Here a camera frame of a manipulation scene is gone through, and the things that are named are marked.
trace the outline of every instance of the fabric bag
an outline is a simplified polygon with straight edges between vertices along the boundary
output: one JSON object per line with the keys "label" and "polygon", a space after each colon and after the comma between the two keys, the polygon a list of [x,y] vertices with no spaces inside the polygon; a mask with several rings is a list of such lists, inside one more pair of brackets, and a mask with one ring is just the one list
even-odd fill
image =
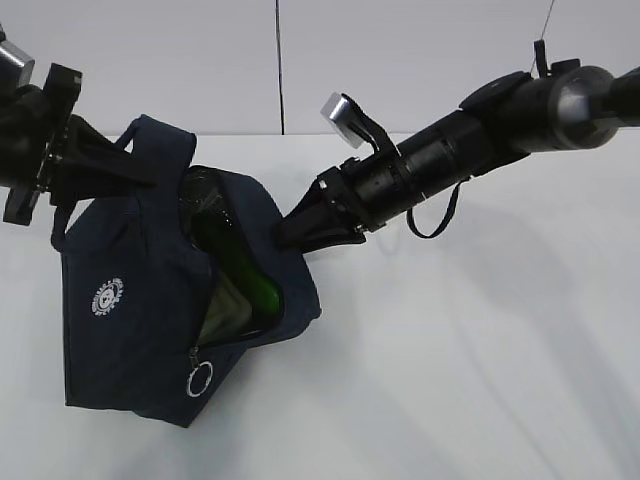
{"label": "fabric bag", "polygon": [[154,187],[94,200],[68,231],[75,204],[56,210],[66,403],[187,427],[248,348],[299,335],[320,305],[302,254],[272,245],[282,216],[267,191],[250,177],[217,170],[243,246],[278,285],[281,310],[269,329],[197,346],[221,269],[181,225],[178,192],[196,137],[142,116],[116,145],[131,141],[133,160],[157,169]]}

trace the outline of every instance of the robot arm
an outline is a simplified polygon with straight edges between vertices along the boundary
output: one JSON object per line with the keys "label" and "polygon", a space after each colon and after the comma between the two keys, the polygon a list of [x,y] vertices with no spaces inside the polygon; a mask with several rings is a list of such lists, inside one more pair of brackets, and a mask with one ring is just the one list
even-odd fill
{"label": "robot arm", "polygon": [[403,212],[416,233],[412,208],[456,183],[535,152],[597,148],[620,127],[640,126],[640,68],[615,79],[577,59],[548,67],[543,41],[535,52],[539,78],[515,72],[490,82],[397,146],[351,98],[334,94],[324,116],[349,144],[367,142],[374,154],[320,174],[276,228],[276,242],[304,252],[363,243],[364,232]]}
{"label": "robot arm", "polygon": [[72,115],[82,73],[52,64],[40,89],[29,84],[34,64],[0,27],[0,186],[11,189],[3,220],[29,225],[44,192],[59,206],[152,185],[153,168]]}

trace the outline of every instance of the green glass bottle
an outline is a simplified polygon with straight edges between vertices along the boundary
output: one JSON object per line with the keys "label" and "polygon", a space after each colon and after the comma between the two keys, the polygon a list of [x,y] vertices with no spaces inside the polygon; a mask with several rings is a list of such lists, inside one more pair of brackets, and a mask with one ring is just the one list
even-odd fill
{"label": "green glass bottle", "polygon": [[[210,341],[211,338],[220,340],[246,335],[272,326],[281,310],[280,291],[246,251],[215,171],[192,168],[183,181],[180,202],[185,232],[195,246],[216,258],[223,273],[201,340],[203,337]],[[249,321],[241,299],[251,307]]]}

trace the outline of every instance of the black strap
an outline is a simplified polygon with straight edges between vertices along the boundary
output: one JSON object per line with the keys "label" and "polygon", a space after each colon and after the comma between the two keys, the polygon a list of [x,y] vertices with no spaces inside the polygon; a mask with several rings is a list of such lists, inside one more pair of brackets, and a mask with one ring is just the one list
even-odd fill
{"label": "black strap", "polygon": [[464,180],[460,180],[460,182],[458,182],[458,184],[455,186],[455,188],[453,189],[453,192],[451,192],[451,198],[449,199],[449,206],[447,207],[447,211],[444,214],[444,218],[442,219],[442,222],[440,222],[440,225],[438,225],[438,228],[436,228],[431,235],[425,235],[424,233],[420,232],[420,230],[418,230],[418,227],[416,226],[416,221],[413,218],[413,208],[407,210],[407,225],[409,226],[409,230],[411,230],[411,232],[416,237],[420,237],[425,240],[436,238],[438,235],[444,232],[446,228],[449,226],[451,219],[456,213],[456,205],[458,204],[458,197],[460,196],[460,186],[463,183],[468,182],[469,180],[471,180],[471,177],[467,177]]}
{"label": "black strap", "polygon": [[69,219],[76,208],[76,202],[71,202],[65,205],[59,205],[56,208],[56,212],[53,216],[53,231],[51,232],[51,245],[58,252],[63,252],[65,249],[65,240],[67,233],[67,225]]}
{"label": "black strap", "polygon": [[[121,149],[125,149],[127,145],[131,142],[133,137],[135,136],[138,130],[138,121],[134,120],[129,128],[120,136],[116,142],[114,142],[115,146]],[[73,215],[73,211],[76,209],[78,202],[76,198],[68,198],[65,201],[56,207],[55,214],[53,216],[53,230],[51,232],[51,245],[58,252],[65,252],[69,249],[66,245],[66,236],[67,236],[67,227],[69,225],[69,220],[71,219],[71,215]]]}

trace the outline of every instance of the circular logo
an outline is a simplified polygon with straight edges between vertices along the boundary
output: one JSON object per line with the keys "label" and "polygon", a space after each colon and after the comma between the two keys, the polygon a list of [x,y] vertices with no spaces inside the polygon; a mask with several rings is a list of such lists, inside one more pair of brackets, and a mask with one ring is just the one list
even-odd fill
{"label": "circular logo", "polygon": [[93,297],[91,310],[98,317],[108,314],[116,307],[123,292],[124,283],[119,278],[103,283]]}

